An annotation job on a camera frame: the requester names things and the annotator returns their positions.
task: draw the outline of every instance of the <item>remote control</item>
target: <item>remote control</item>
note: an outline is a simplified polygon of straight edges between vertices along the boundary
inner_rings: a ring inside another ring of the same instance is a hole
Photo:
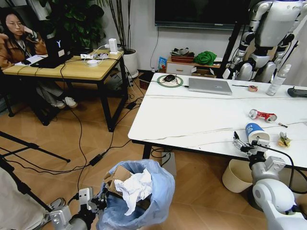
[[[291,97],[307,97],[307,90],[297,90],[293,87],[288,89],[288,94]]]

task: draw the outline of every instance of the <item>tape roll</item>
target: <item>tape roll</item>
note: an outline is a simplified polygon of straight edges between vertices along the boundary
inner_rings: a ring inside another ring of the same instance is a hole
[[[265,132],[259,125],[256,123],[248,123],[245,128],[246,136],[248,137],[248,142],[251,144],[253,140],[256,140],[258,137],[263,140],[270,141],[270,135]]]
[[[248,91],[250,91],[250,92],[257,92],[258,91],[258,87],[254,86],[254,85],[250,85],[248,87]]]
[[[99,64],[100,60],[89,60],[87,61],[87,65],[89,66],[97,66]]]

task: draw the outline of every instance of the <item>green cloth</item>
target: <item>green cloth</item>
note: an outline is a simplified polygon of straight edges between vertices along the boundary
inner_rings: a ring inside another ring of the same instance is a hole
[[[210,52],[210,51],[205,51],[205,52],[198,54],[194,58],[194,62],[201,64],[201,65],[212,66],[215,59],[216,59],[215,53]]]

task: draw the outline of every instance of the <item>television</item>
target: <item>television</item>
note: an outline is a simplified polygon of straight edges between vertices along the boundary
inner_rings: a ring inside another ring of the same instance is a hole
[[[232,30],[245,0],[155,0],[155,25]]]

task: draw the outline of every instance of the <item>black hair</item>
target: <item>black hair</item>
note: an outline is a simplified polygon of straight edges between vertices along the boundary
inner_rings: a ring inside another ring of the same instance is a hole
[[[24,23],[22,17],[20,16],[20,14],[17,11],[15,11],[14,9],[12,9],[12,8],[1,8],[0,9],[0,22],[1,22],[2,27],[3,27],[3,33],[6,34],[9,37],[9,41],[12,44],[16,45],[16,47],[18,47],[20,49],[20,47],[19,47],[19,45],[18,45],[18,43],[15,39],[14,34],[9,30],[8,26],[6,25],[6,18],[10,14],[14,14],[19,19],[19,21],[22,23],[22,25],[25,25],[25,23]],[[26,35],[23,34],[22,40],[24,41],[25,38],[26,38]]]

